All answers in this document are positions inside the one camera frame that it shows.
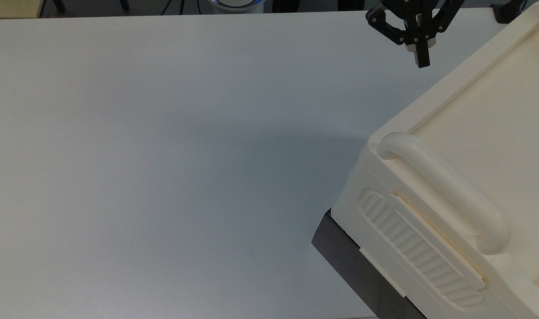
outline white table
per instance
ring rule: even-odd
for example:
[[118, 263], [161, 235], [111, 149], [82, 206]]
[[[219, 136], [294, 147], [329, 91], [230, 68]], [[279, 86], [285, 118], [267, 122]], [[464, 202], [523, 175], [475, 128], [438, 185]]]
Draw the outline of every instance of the white table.
[[432, 66], [363, 12], [0, 20], [0, 319], [373, 315], [310, 245]]

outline plastic storage box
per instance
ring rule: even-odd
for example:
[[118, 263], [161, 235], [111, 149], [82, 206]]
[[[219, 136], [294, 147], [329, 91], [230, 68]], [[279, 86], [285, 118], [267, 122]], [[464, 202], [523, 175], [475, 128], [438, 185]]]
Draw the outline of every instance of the plastic storage box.
[[539, 3], [371, 135], [332, 217], [429, 319], [539, 318]]

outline floor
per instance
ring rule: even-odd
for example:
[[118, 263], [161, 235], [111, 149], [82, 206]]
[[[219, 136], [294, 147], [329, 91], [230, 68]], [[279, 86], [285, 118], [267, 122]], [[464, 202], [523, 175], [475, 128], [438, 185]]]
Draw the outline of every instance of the floor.
[[[130, 10], [124, 12], [119, 0], [63, 0], [66, 7], [64, 14], [59, 14], [51, 0], [45, 0], [42, 18], [71, 18], [80, 16], [158, 16], [168, 0], [129, 0]], [[464, 8], [487, 8], [491, 4], [504, 4], [507, 0], [465, 0]], [[537, 0], [527, 0], [527, 7]], [[366, 2], [366, 9], [373, 8], [378, 0]], [[271, 12], [272, 0], [264, 2], [264, 12]], [[181, 0], [172, 0], [165, 11], [166, 15], [178, 15]], [[208, 0], [186, 0], [183, 14], [212, 14]], [[298, 12], [334, 12], [336, 0], [301, 0]]]

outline black cable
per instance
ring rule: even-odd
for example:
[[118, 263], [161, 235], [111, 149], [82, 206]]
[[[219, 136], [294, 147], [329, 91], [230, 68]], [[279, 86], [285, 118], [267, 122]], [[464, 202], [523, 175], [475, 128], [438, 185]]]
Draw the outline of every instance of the black cable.
[[[167, 4], [165, 5], [165, 8], [164, 10], [161, 12], [160, 16], [162, 16], [163, 14], [165, 14], [165, 12], [167, 11], [167, 8], [169, 8], [169, 4], [171, 4], [173, 0], [169, 0], [167, 2]], [[182, 16], [183, 15], [183, 8], [185, 7], [185, 0], [181, 0], [181, 6], [179, 8], [179, 16]]]
[[45, 2], [47, 2], [47, 0], [43, 0], [43, 4], [41, 4], [41, 10], [39, 10], [39, 18], [43, 17], [43, 11], [45, 10]]
[[161, 12], [160, 16], [162, 16], [163, 14], [165, 14], [165, 12], [167, 11], [167, 8], [169, 8], [169, 4], [171, 4], [172, 0], [169, 0], [164, 8], [164, 10]]

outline box handle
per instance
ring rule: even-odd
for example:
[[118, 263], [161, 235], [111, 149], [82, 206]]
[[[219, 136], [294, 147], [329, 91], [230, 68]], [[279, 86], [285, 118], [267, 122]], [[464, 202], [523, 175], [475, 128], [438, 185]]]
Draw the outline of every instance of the box handle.
[[422, 140], [394, 132], [382, 139], [376, 151], [383, 160], [403, 158], [473, 222], [481, 232], [476, 239], [479, 252], [498, 254], [508, 245], [510, 229], [498, 209]]

